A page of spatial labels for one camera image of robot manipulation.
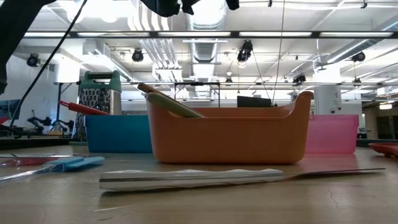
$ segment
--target blue spatula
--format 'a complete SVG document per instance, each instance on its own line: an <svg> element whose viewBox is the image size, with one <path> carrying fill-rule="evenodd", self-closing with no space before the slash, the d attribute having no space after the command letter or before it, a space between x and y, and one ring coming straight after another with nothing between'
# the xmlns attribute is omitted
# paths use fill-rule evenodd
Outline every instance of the blue spatula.
<svg viewBox="0 0 398 224"><path fill-rule="evenodd" d="M57 159L55 161L46 162L39 169L30 170L27 172L23 172L20 174L14 174L9 176L0 177L0 182L4 182L7 180L12 180L20 177L27 177L34 174L41 174L44 172L68 172L74 171L78 169L84 169L89 165L99 165L104 161L104 157L73 157L66 159Z"/></svg>

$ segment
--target blue plastic bin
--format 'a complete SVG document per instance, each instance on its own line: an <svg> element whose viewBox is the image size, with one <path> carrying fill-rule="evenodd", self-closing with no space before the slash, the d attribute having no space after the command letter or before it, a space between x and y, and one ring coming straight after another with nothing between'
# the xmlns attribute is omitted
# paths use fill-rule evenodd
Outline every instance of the blue plastic bin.
<svg viewBox="0 0 398 224"><path fill-rule="evenodd" d="M85 117L90 152L152 153L148 115Z"/></svg>

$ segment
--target camera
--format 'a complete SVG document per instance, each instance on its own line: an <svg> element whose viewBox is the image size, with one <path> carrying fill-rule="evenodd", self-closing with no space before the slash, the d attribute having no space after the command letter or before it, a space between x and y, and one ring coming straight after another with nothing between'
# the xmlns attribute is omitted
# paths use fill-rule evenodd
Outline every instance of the camera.
<svg viewBox="0 0 398 224"><path fill-rule="evenodd" d="M142 54L142 49L134 49L134 53L132 54L131 58L135 62L143 61L144 55Z"/></svg>

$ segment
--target red dish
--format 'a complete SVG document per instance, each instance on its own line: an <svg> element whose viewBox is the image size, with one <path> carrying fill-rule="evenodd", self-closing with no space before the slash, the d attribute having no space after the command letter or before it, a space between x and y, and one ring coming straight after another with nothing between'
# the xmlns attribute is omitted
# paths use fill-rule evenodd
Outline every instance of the red dish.
<svg viewBox="0 0 398 224"><path fill-rule="evenodd" d="M398 156L398 143L380 142L369 143L369 147L378 153L383 153L386 156Z"/></svg>

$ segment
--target computer monitor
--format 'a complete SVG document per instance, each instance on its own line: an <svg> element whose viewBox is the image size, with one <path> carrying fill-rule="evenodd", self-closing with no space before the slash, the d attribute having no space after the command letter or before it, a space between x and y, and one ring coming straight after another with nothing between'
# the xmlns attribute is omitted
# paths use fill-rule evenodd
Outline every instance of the computer monitor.
<svg viewBox="0 0 398 224"><path fill-rule="evenodd" d="M19 119L19 112L21 108L16 112L18 104L21 100L1 100L0 101L0 118L3 116L12 119L12 116L15 116L15 119Z"/></svg>
<svg viewBox="0 0 398 224"><path fill-rule="evenodd" d="M272 107L272 102L270 99L265 98L256 98L256 97L248 97L248 96L238 96L237 99L238 107Z"/></svg>

